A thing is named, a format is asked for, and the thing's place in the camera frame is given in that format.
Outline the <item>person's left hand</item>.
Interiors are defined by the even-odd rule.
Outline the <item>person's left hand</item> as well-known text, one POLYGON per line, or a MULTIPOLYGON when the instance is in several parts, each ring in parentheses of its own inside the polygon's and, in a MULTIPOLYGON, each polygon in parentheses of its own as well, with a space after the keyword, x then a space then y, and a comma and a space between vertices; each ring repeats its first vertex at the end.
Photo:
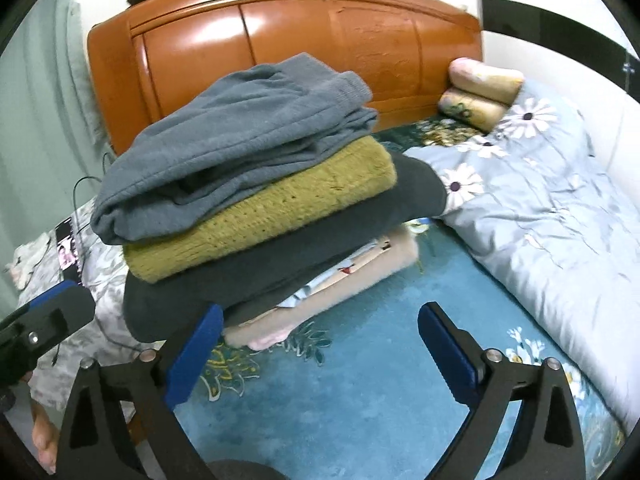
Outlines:
POLYGON ((38 462, 49 474, 56 473, 58 461, 58 440, 60 432, 44 409, 44 407, 28 395, 32 412, 32 443, 35 445, 38 462))

